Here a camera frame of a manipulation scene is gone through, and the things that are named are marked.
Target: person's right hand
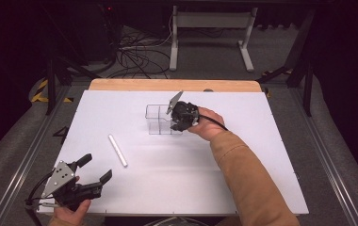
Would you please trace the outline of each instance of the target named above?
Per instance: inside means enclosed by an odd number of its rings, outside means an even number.
[[[224,125],[223,117],[208,108],[199,106],[199,113]],[[187,130],[190,133],[196,134],[208,141],[211,141],[212,137],[216,136],[218,133],[225,131],[219,125],[204,118],[200,118],[199,123],[197,125],[193,125]]]

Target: white metal frame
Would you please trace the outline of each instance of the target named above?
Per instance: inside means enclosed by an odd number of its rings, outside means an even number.
[[[183,12],[178,11],[177,6],[173,6],[172,13],[172,46],[170,70],[176,71],[178,58],[178,27],[227,27],[227,28],[247,28],[243,40],[238,41],[241,55],[247,72],[253,72],[253,65],[247,50],[252,26],[255,21],[257,8],[251,12],[223,13],[223,12]]]

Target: white tabletop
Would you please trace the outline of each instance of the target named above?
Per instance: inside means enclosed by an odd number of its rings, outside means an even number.
[[[167,105],[177,91],[84,92],[57,162],[86,153],[93,159],[76,175],[85,185],[112,169],[102,197],[89,212],[106,216],[226,216],[236,213],[232,195],[207,141],[182,135],[150,135],[147,105]],[[219,112],[226,127],[256,153],[294,214],[308,209],[263,92],[184,92],[181,101]],[[124,167],[108,139],[117,141]],[[40,213],[52,208],[41,207]]]

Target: person's left hand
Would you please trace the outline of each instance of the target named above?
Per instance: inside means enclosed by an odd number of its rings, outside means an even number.
[[[75,212],[67,207],[63,207],[63,206],[56,207],[54,210],[55,218],[64,220],[73,225],[81,225],[83,218],[85,217],[86,213],[89,210],[90,204],[91,204],[90,200],[84,200],[83,202],[80,203],[79,207]]]

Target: tan jacket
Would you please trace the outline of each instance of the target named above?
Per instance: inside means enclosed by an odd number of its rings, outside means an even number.
[[[212,153],[233,194],[242,225],[300,225],[260,160],[232,132],[221,132],[210,143]],[[234,225],[236,219],[219,225]]]

